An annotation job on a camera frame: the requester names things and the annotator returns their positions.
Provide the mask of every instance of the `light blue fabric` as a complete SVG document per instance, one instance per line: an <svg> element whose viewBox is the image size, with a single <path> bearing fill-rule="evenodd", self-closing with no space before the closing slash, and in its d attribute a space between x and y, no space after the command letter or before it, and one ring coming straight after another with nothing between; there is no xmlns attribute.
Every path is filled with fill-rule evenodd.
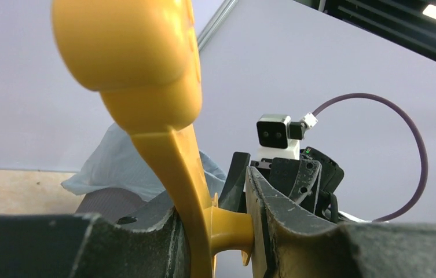
<svg viewBox="0 0 436 278"><path fill-rule="evenodd" d="M205 153L200 152L200 156L210 195L214 196L214 192L221 194L226 174ZM127 133L115 123L109 127L81 171L61 185L76 195L110 187L124 188L138 194L146 202L165 190L136 151Z"/></svg>

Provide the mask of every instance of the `yellow plastic object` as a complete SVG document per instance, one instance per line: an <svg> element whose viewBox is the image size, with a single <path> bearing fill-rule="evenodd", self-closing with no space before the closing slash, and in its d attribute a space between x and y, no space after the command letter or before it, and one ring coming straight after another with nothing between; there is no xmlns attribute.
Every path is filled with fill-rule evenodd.
<svg viewBox="0 0 436 278"><path fill-rule="evenodd" d="M74 78L99 91L174 202L193 278L213 277L216 253L250 257L250 215L211 201L192 123L201 110L190 0L54 0L54 36Z"/></svg>

